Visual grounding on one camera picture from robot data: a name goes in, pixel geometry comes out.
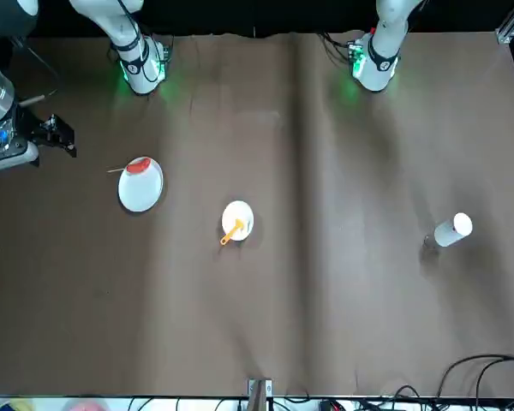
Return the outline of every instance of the red object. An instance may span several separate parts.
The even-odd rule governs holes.
[[[140,174],[148,169],[149,165],[151,165],[151,159],[149,157],[145,157],[137,163],[129,164],[128,167],[126,167],[126,170],[130,174]]]

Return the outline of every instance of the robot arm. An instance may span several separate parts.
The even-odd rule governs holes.
[[[373,34],[356,41],[362,48],[352,75],[372,92],[380,92],[394,75],[398,54],[408,32],[408,17],[422,0],[377,0],[379,23]]]
[[[152,92],[165,78],[169,51],[154,39],[143,36],[130,13],[143,0],[70,0],[75,10],[92,20],[111,38],[122,61],[125,78],[135,94]]]
[[[37,16],[37,0],[0,0],[0,35],[27,36]],[[74,141],[74,131],[59,117],[42,122],[20,103],[11,81],[0,71],[0,170],[29,162],[38,164],[37,146],[42,145],[61,147],[75,157]]]

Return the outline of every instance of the paper plate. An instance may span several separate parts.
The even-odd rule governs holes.
[[[243,221],[243,229],[237,230],[230,239],[242,241],[248,238],[251,230],[254,229],[254,212],[244,201],[232,201],[224,209],[221,225],[225,234],[234,228],[237,218]]]
[[[137,163],[145,157],[138,157],[129,163]],[[130,211],[143,212],[154,206],[164,187],[164,175],[160,164],[151,158],[148,169],[140,174],[122,172],[118,182],[118,197]]]

